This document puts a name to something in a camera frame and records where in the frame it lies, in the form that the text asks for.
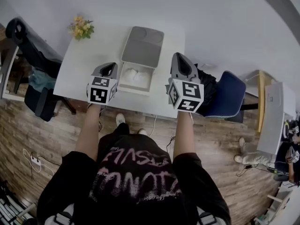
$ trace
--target white sneaker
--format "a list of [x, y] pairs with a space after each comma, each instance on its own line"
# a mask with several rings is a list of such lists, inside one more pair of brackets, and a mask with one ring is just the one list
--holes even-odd
[[237, 163], [242, 163], [243, 162], [243, 158], [241, 155], [235, 155], [234, 156], [234, 160], [237, 162]]
[[120, 125], [121, 123], [125, 123], [125, 117], [122, 113], [117, 114], [116, 123], [117, 123], [117, 126]]
[[240, 142], [240, 147], [244, 146], [246, 143], [243, 137], [240, 138], [239, 142]]
[[147, 135], [147, 132], [146, 132], [146, 130], [145, 130], [144, 128], [141, 128], [141, 129], [137, 132], [137, 134], [143, 134], [143, 135], [148, 136], [148, 135]]

